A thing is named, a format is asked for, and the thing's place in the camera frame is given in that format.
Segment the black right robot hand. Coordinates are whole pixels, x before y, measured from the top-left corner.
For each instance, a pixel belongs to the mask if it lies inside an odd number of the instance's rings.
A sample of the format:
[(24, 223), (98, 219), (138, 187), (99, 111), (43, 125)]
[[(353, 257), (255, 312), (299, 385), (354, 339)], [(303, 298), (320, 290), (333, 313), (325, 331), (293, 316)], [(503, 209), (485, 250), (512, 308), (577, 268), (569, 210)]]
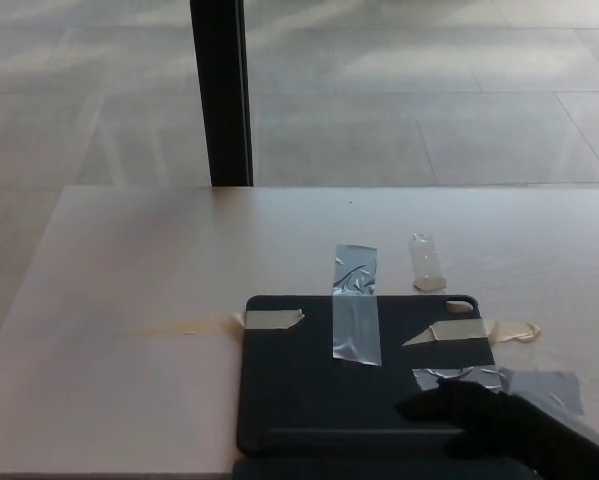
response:
[(544, 479), (599, 479), (599, 433), (532, 395), (440, 379), (434, 389), (395, 404), (410, 422), (446, 422), (461, 430), (444, 446), (454, 459), (509, 457)]

